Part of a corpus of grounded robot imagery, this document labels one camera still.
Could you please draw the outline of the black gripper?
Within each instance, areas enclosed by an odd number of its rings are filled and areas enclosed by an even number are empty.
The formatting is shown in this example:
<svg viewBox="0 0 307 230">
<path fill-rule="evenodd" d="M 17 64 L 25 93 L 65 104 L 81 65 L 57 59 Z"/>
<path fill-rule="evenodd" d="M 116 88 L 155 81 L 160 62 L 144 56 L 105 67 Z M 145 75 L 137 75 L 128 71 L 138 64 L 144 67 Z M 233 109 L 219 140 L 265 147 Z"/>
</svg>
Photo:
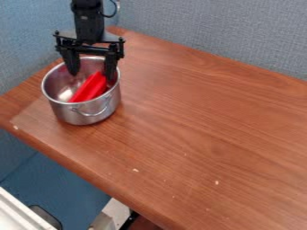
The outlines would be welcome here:
<svg viewBox="0 0 307 230">
<path fill-rule="evenodd" d="M 72 0 L 70 11 L 74 19 L 72 32 L 56 31 L 56 51 L 65 62 L 70 75 L 80 69 L 80 54 L 104 56 L 104 75 L 110 81 L 116 72 L 117 59 L 124 57 L 124 39 L 105 31 L 104 19 L 112 18 L 118 10 L 110 0 L 113 11 L 104 13 L 102 0 Z"/>
</svg>

